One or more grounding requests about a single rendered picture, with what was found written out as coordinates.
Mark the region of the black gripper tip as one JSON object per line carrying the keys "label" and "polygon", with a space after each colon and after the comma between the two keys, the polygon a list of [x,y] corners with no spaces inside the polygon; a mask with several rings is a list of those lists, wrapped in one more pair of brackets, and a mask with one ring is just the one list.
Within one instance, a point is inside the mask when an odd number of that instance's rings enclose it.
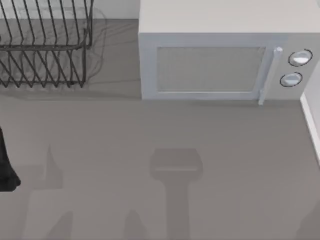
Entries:
{"label": "black gripper tip", "polygon": [[5,138],[0,127],[0,193],[14,192],[21,185],[21,179],[11,165]]}

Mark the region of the large white microwave knob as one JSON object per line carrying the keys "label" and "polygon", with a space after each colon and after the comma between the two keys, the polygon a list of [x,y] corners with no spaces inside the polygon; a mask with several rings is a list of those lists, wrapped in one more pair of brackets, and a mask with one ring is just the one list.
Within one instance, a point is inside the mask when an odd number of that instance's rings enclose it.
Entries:
{"label": "large white microwave knob", "polygon": [[312,59],[313,53],[308,49],[304,49],[293,52],[288,58],[288,63],[291,66],[298,68],[308,64]]}

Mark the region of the small white microwave knob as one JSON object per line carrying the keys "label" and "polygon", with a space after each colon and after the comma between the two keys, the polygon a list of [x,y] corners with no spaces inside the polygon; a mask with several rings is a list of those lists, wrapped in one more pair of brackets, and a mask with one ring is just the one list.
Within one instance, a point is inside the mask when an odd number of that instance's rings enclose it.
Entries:
{"label": "small white microwave knob", "polygon": [[290,74],[285,74],[280,79],[280,84],[284,88],[292,88],[299,85],[303,81],[304,77],[299,72],[293,72]]}

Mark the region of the microwave oven door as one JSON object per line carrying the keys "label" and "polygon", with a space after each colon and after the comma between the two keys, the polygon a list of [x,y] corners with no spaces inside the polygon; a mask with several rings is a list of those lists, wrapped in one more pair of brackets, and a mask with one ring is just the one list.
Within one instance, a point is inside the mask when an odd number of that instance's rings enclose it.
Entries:
{"label": "microwave oven door", "polygon": [[270,34],[140,33],[144,100],[257,100],[273,51]]}

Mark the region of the pale microwave oven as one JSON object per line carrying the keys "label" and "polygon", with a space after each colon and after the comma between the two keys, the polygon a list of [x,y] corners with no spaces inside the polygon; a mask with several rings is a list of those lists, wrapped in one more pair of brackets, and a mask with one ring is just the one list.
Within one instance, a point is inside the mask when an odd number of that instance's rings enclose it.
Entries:
{"label": "pale microwave oven", "polygon": [[[266,101],[298,101],[320,64],[320,5],[317,0],[141,0],[138,36],[147,34],[268,34],[281,40],[283,54]],[[291,66],[289,56],[304,49],[312,60]],[[302,82],[283,87],[283,75]]]}

